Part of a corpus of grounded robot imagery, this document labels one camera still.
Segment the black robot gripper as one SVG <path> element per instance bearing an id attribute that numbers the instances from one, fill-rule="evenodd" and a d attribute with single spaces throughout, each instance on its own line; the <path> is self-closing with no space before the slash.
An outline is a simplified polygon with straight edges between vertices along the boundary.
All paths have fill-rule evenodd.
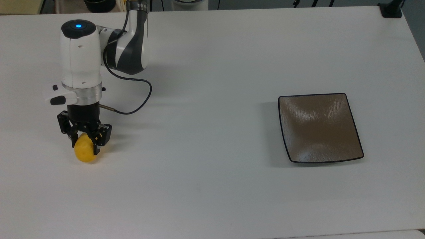
<path id="1" fill-rule="evenodd" d="M 79 139 L 79 132 L 86 133 L 93 143 L 93 154 L 97 156 L 111 136 L 112 125 L 100 121 L 99 103 L 86 106 L 67 105 L 67 110 L 57 115 L 58 124 L 63 134 L 71 139 L 72 148 Z"/>

